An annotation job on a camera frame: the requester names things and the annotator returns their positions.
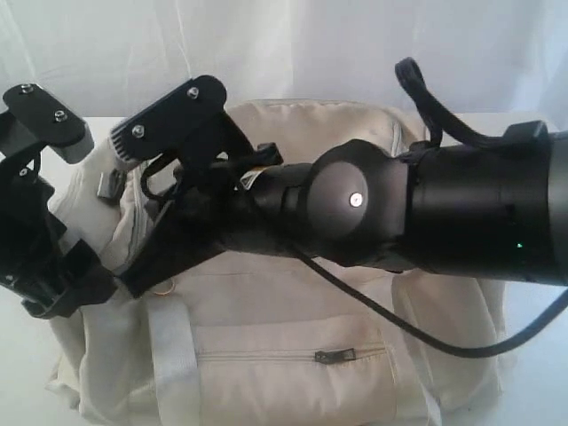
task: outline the zipper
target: zipper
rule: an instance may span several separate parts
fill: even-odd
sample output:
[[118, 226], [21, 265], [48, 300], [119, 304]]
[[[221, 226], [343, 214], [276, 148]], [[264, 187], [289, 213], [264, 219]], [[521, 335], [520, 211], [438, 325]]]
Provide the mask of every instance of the zipper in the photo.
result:
[[303, 351], [216, 351], [197, 354], [198, 361], [304, 361], [318, 364], [333, 365], [358, 359], [370, 358], [386, 352], [384, 344], [370, 343], [341, 350], [303, 350]]

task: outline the black cable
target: black cable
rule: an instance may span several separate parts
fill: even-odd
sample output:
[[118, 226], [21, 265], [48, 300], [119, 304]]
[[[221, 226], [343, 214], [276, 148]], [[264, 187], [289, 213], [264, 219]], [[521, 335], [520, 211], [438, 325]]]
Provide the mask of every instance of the black cable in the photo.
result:
[[395, 313], [389, 311], [384, 306], [378, 304], [370, 297], [365, 296], [355, 288], [337, 278], [333, 273], [327, 271], [325, 268], [315, 263], [292, 240], [287, 237], [285, 230], [280, 229], [280, 226], [275, 224], [267, 215], [264, 214], [262, 209], [260, 209], [258, 204], [256, 204], [255, 198], [249, 193], [249, 191], [247, 191], [239, 177], [236, 176], [233, 170], [229, 169], [229, 171], [232, 175], [235, 186], [239, 190], [239, 193], [245, 197], [248, 205], [264, 222], [264, 224], [268, 228], [268, 231], [277, 238], [277, 240], [284, 246], [286, 250], [288, 250], [289, 253], [294, 255], [303, 264], [316, 272], [320, 277], [329, 281], [331, 284], [342, 290], [347, 295], [359, 300], [365, 306], [381, 315], [390, 323], [406, 331], [412, 337], [415, 337], [416, 339], [444, 353], [454, 355], [455, 357], [459, 358], [481, 359], [494, 357], [496, 355], [512, 351], [535, 337], [540, 331], [542, 331], [544, 327], [550, 324], [550, 322], [552, 322], [552, 320], [556, 318], [560, 314], [560, 312], [562, 312], [568, 306], [568, 289], [566, 289], [562, 293], [562, 295], [560, 295], [552, 304], [550, 304], [550, 306], [545, 309], [544, 312], [539, 315], [531, 324], [523, 328], [515, 335], [501, 342], [477, 348], [464, 348], [443, 342], [433, 335], [429, 335], [425, 331], [420, 330], [418, 327], [413, 326], [409, 322], [406, 322]]
[[437, 138], [438, 128], [440, 128], [464, 145], [484, 149], [495, 147], [496, 144], [502, 146], [501, 137], [486, 136], [474, 131], [443, 106], [426, 88], [422, 72], [414, 59], [402, 59], [394, 67], [394, 71], [398, 82], [416, 104], [416, 108], [430, 130], [431, 136], [433, 128], [434, 136]]

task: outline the bag strap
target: bag strap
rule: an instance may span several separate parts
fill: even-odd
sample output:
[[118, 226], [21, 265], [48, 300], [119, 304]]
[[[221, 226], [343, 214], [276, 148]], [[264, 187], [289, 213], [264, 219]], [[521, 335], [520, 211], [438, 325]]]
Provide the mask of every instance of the bag strap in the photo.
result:
[[162, 426], [200, 424], [200, 375], [189, 312], [180, 296], [146, 299]]

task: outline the screw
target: screw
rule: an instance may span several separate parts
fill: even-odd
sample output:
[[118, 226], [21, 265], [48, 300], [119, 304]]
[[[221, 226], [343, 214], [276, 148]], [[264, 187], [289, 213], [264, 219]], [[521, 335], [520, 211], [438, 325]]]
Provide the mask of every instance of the screw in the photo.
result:
[[189, 96], [190, 99], [197, 99], [199, 98], [199, 89], [194, 87], [190, 87], [187, 91], [187, 96]]
[[352, 193], [349, 203], [352, 207], [360, 207], [363, 204], [363, 195], [361, 193]]
[[62, 110], [56, 111], [53, 116], [55, 117], [56, 122], [64, 122], [67, 119], [67, 114]]
[[21, 89], [21, 93], [23, 93], [24, 95], [27, 95], [28, 93], [31, 93], [32, 91], [34, 91], [34, 86], [32, 86], [30, 83], [25, 83], [25, 84], [20, 85], [20, 89]]
[[144, 137], [144, 126], [142, 124], [137, 124], [132, 128], [132, 136], [136, 139], [140, 139]]

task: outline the black bracket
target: black bracket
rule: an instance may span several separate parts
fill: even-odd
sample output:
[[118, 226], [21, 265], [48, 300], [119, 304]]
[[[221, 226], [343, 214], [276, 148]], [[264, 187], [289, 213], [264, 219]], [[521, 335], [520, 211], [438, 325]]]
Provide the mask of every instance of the black bracket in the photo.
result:
[[[0, 284], [37, 318], [69, 316], [107, 300], [114, 278], [84, 242], [63, 244], [67, 228], [47, 209], [53, 188], [38, 176], [41, 151], [79, 162], [93, 147], [86, 123], [36, 84], [4, 94], [0, 114]], [[28, 164], [33, 161], [34, 167]]]

